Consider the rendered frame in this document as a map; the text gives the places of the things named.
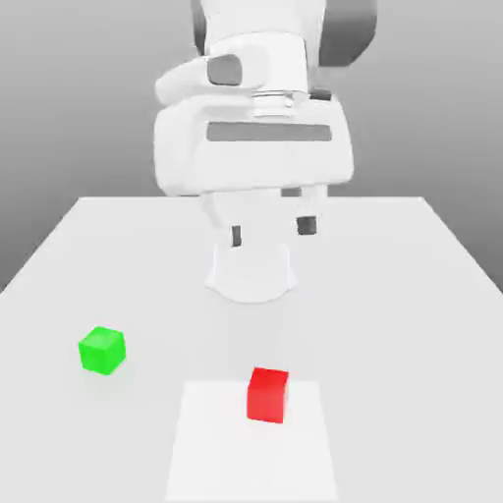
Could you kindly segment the small red cube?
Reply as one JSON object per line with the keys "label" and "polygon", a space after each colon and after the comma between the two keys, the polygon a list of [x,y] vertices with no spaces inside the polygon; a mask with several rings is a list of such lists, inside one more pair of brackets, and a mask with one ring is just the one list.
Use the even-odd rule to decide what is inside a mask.
{"label": "small red cube", "polygon": [[255,367],[247,390],[247,417],[252,420],[282,423],[289,372]]}

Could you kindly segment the small green cube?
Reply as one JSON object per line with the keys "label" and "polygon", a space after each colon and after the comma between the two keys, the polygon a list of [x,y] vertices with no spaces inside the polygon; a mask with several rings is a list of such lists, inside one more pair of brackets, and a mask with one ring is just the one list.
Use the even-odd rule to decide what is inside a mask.
{"label": "small green cube", "polygon": [[124,334],[96,326],[79,342],[79,353],[84,369],[109,375],[126,358]]}

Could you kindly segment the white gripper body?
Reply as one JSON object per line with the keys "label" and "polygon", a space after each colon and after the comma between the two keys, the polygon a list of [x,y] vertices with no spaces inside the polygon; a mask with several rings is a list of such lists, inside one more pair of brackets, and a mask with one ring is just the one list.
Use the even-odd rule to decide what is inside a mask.
{"label": "white gripper body", "polygon": [[153,155],[168,196],[338,185],[354,173],[335,98],[258,110],[245,96],[194,96],[158,113]]}

